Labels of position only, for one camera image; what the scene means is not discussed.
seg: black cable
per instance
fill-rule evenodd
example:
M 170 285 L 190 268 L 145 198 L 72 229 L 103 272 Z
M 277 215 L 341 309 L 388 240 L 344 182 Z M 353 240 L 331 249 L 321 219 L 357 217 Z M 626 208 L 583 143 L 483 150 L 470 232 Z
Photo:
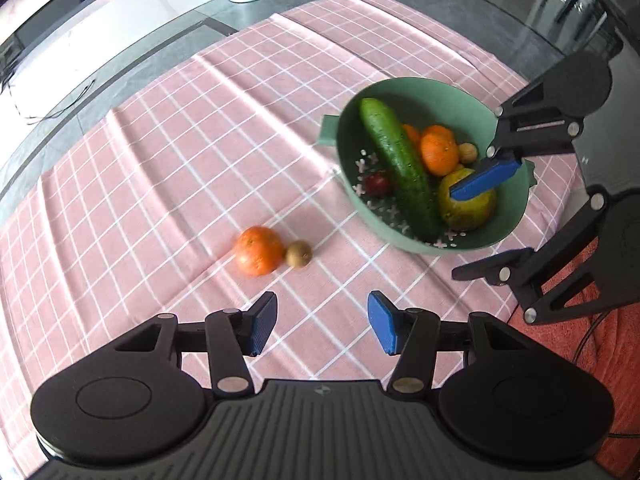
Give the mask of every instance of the black cable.
M 640 433 L 609 433 L 609 438 L 640 438 Z
M 591 334 L 593 334 L 594 330 L 597 329 L 598 325 L 602 323 L 604 319 L 612 312 L 613 312 L 612 310 L 609 310 L 608 312 L 603 312 L 591 322 L 591 325 L 587 329 L 587 332 L 584 333 L 584 335 L 582 336 L 582 339 L 580 339 L 580 342 L 578 343 L 578 347 L 575 349 L 574 358 L 571 360 L 571 362 L 574 365 L 578 363 L 578 358 L 580 357 L 582 350 L 584 350 L 584 347 L 587 344 L 587 341 L 589 340 Z
M 591 324 L 589 325 L 587 332 L 584 333 L 584 335 L 582 336 L 582 339 L 580 339 L 580 342 L 578 343 L 578 347 L 575 349 L 574 358 L 572 359 L 572 363 L 574 365 L 578 362 L 578 358 L 580 357 L 582 350 L 584 350 L 584 347 L 587 344 L 587 341 L 589 340 L 590 336 L 596 330 L 598 325 L 602 323 L 604 319 L 612 312 L 613 310 L 609 310 L 608 312 L 603 312 L 596 319 L 591 321 Z M 609 433 L 607 435 L 607 438 L 640 438 L 640 433 Z
M 6 67 L 2 69 L 0 73 L 0 94 L 4 92 L 5 88 L 8 88 L 9 81 L 15 75 L 15 69 L 18 67 L 18 59 L 14 59 Z
M 11 96 L 11 99 L 14 102 L 14 107 L 15 107 L 15 110 L 18 112 L 18 115 L 20 115 L 20 117 L 22 117 L 23 119 L 25 119 L 27 121 L 34 121 L 34 122 L 27 122 L 27 126 L 33 126 L 34 124 L 38 124 L 40 121 L 45 121 L 45 120 L 48 120 L 48 119 L 57 119 L 63 113 L 65 113 L 67 110 L 70 110 L 71 108 L 73 108 L 87 94 L 87 92 L 91 89 L 91 87 L 94 85 L 94 83 L 95 83 L 95 79 L 93 79 L 88 85 L 86 85 L 84 87 L 84 89 L 80 92 L 80 95 L 77 98 L 75 98 L 75 100 L 71 104 L 69 104 L 68 106 L 62 108 L 62 110 L 58 110 L 57 112 L 53 112 L 52 114 L 45 115 L 44 117 L 24 116 L 24 115 L 22 115 L 20 113 L 20 110 L 18 110 L 18 105 L 15 103 L 14 95 L 11 92 L 11 85 L 9 83 L 7 83 L 7 88 L 9 89 L 9 95 Z

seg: red cherry tomato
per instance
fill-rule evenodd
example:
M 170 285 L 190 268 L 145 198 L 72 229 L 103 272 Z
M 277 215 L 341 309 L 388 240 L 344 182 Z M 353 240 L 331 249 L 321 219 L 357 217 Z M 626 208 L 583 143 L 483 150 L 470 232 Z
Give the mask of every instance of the red cherry tomato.
M 388 174 L 377 171 L 364 179 L 364 191 L 372 196 L 389 196 L 393 191 L 393 185 Z

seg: table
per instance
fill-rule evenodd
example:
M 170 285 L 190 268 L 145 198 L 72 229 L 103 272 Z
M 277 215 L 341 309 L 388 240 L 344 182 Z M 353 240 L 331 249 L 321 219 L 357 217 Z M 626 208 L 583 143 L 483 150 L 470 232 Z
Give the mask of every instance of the table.
M 277 293 L 264 378 L 386 381 L 396 359 L 367 322 L 382 290 L 447 320 L 506 320 L 508 288 L 452 282 L 497 250 L 539 247 L 558 226 L 574 156 L 535 160 L 522 222 L 493 248 L 418 256 L 356 216 L 335 151 L 316 145 L 323 114 L 391 76 L 428 76 L 494 108 L 525 82 L 494 56 L 393 0 L 318 0 L 239 32 L 170 70 L 108 115 L 44 174 L 0 234 L 0 446 L 21 475 L 43 457 L 28 406 L 46 378 L 158 312 L 181 322 Z M 230 252 L 252 224 L 308 240 L 305 269 L 248 278 Z M 438 357 L 434 385 L 462 366 Z M 183 369 L 206 385 L 206 359 Z
M 33 121 L 25 116 L 46 116 L 63 100 L 73 101 L 84 88 L 83 81 L 96 78 L 93 92 L 113 75 L 100 70 L 105 63 L 147 34 L 209 1 L 95 0 L 29 49 L 11 79 L 11 95 L 7 91 L 0 94 L 0 116 L 5 131 L 12 132 L 0 139 L 0 165 L 33 131 Z M 19 0 L 15 4 L 17 11 L 23 10 L 22 3 Z M 145 9 L 144 20 L 131 12 L 139 8 Z M 0 9 L 0 29 L 4 10 Z

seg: red towel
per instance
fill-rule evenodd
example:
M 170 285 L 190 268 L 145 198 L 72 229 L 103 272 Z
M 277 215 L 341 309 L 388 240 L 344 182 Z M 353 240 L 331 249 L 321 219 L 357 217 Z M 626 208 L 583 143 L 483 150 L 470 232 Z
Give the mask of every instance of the red towel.
M 589 245 L 569 265 L 556 274 L 543 287 L 549 290 L 588 259 L 596 248 Z M 580 304 L 598 297 L 593 284 L 576 295 L 568 304 Z M 580 339 L 592 319 L 581 318 L 546 326 L 527 326 L 522 310 L 517 309 L 509 324 L 565 359 L 572 359 Z M 638 304 L 611 312 L 597 327 L 585 346 L 580 368 L 593 374 L 610 391 L 614 399 L 616 418 L 613 433 L 640 433 L 640 308 Z M 636 462 L 640 451 L 640 438 L 608 438 L 597 455 L 597 460 L 610 473 L 621 478 Z

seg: green colander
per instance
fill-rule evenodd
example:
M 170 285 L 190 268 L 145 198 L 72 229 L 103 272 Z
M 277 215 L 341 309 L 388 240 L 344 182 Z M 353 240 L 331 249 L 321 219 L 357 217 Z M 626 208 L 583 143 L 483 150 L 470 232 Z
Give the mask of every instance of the green colander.
M 340 116 L 324 116 L 318 141 L 337 148 L 348 195 L 362 219 L 380 238 L 412 253 L 443 254 L 488 247 L 515 229 L 527 206 L 529 187 L 536 184 L 530 161 L 496 189 L 496 211 L 482 227 L 467 233 L 443 230 L 434 244 L 415 239 L 392 198 L 375 199 L 363 193 L 362 183 L 367 174 L 385 169 L 360 120 L 358 105 L 365 97 L 385 102 L 401 123 L 412 124 L 420 131 L 432 124 L 442 124 L 455 133 L 458 143 L 472 142 L 481 155 L 494 138 L 497 120 L 489 108 L 466 92 L 418 77 L 374 83 L 356 94 Z

